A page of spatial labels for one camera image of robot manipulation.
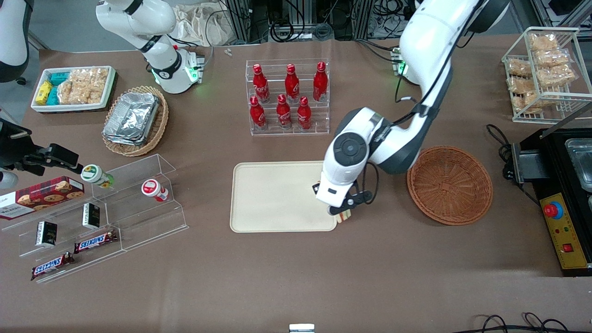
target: small black box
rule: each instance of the small black box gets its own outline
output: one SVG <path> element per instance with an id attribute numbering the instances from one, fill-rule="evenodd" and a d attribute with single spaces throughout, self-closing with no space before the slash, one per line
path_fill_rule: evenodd
<path id="1" fill-rule="evenodd" d="M 37 224 L 37 246 L 55 246 L 57 239 L 57 224 L 41 221 Z"/>
<path id="2" fill-rule="evenodd" d="M 82 213 L 82 226 L 88 229 L 99 229 L 101 224 L 101 209 L 92 203 L 84 204 L 84 212 Z"/>

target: red emergency stop button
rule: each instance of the red emergency stop button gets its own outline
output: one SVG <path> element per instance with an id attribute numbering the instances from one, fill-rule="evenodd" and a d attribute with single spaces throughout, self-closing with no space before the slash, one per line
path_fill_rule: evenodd
<path id="1" fill-rule="evenodd" d="M 574 252 L 574 247 L 571 244 L 563 244 L 563 252 Z"/>
<path id="2" fill-rule="evenodd" d="M 543 207 L 543 213 L 547 217 L 558 220 L 563 217 L 563 207 L 557 201 L 552 201 Z"/>

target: wicker basket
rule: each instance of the wicker basket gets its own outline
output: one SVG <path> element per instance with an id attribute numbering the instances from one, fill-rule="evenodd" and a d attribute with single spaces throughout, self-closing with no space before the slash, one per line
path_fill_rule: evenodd
<path id="1" fill-rule="evenodd" d="M 450 146 L 422 151 L 407 173 L 407 186 L 417 207 L 446 225 L 477 221 L 493 200 L 493 186 L 483 165 Z"/>
<path id="2" fill-rule="evenodd" d="M 144 155 L 145 153 L 148 153 L 156 147 L 156 145 L 158 144 L 158 142 L 162 138 L 162 135 L 165 132 L 166 122 L 169 120 L 169 107 L 168 105 L 166 105 L 166 100 L 162 93 L 158 91 L 158 89 L 155 89 L 153 87 L 141 86 L 137 88 L 132 88 L 127 92 L 138 92 L 141 94 L 148 92 L 150 94 L 158 96 L 158 98 L 160 99 L 158 109 L 156 110 L 157 114 L 154 119 L 154 122 L 152 123 L 152 128 L 150 129 L 150 134 L 148 135 L 148 140 L 145 144 L 141 146 L 122 145 L 120 143 L 111 142 L 107 140 L 105 137 L 103 137 L 103 141 L 105 142 L 107 148 L 110 151 L 122 154 L 124 156 L 135 157 Z M 107 124 L 107 122 L 109 121 L 109 118 L 113 114 L 113 109 L 115 109 L 115 105 L 117 105 L 117 102 L 119 102 L 121 96 L 123 96 L 123 94 L 117 97 L 117 100 L 115 100 L 115 102 L 113 102 L 113 104 L 111 105 L 109 113 L 107 114 L 107 119 L 105 119 L 105 124 Z"/>

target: red coca-cola bottle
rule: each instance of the red coca-cola bottle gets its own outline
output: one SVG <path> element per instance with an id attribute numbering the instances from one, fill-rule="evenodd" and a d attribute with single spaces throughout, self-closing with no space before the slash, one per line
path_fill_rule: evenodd
<path id="1" fill-rule="evenodd" d="M 327 86 L 329 84 L 329 78 L 325 70 L 327 65 L 324 62 L 317 64 L 317 73 L 313 79 L 313 99 L 317 102 L 325 102 L 327 100 Z"/>
<path id="2" fill-rule="evenodd" d="M 263 70 L 261 70 L 260 64 L 256 63 L 253 65 L 253 73 L 255 74 L 255 77 L 253 77 L 255 94 L 257 94 L 261 103 L 269 102 L 269 84 L 267 83 L 267 78 L 263 74 Z"/>
<path id="3" fill-rule="evenodd" d="M 286 71 L 288 72 L 285 80 L 288 103 L 296 104 L 298 102 L 298 97 L 300 96 L 300 80 L 298 80 L 298 77 L 296 76 L 296 67 L 294 64 L 288 64 L 288 66 L 286 66 Z"/>
<path id="4" fill-rule="evenodd" d="M 266 130 L 267 121 L 265 121 L 265 112 L 263 107 L 259 105 L 259 100 L 256 96 L 251 97 L 250 104 L 251 119 L 253 119 L 253 124 L 255 124 L 255 130 Z"/>
<path id="5" fill-rule="evenodd" d="M 278 113 L 279 126 L 284 130 L 290 129 L 292 119 L 290 118 L 290 105 L 286 103 L 286 95 L 278 95 L 278 106 L 275 111 Z"/>
<path id="6" fill-rule="evenodd" d="M 311 126 L 311 111 L 308 106 L 308 98 L 306 96 L 300 97 L 300 106 L 298 107 L 298 124 L 303 130 L 310 130 Z"/>

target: red button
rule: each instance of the red button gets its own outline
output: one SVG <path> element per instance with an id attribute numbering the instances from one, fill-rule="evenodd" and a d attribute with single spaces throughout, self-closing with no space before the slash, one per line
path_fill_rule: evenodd
<path id="1" fill-rule="evenodd" d="M 559 210 L 554 204 L 546 204 L 545 207 L 543 207 L 543 212 L 547 217 L 555 217 L 559 214 Z"/>
<path id="2" fill-rule="evenodd" d="M 574 252 L 574 248 L 571 244 L 563 244 L 563 252 Z"/>

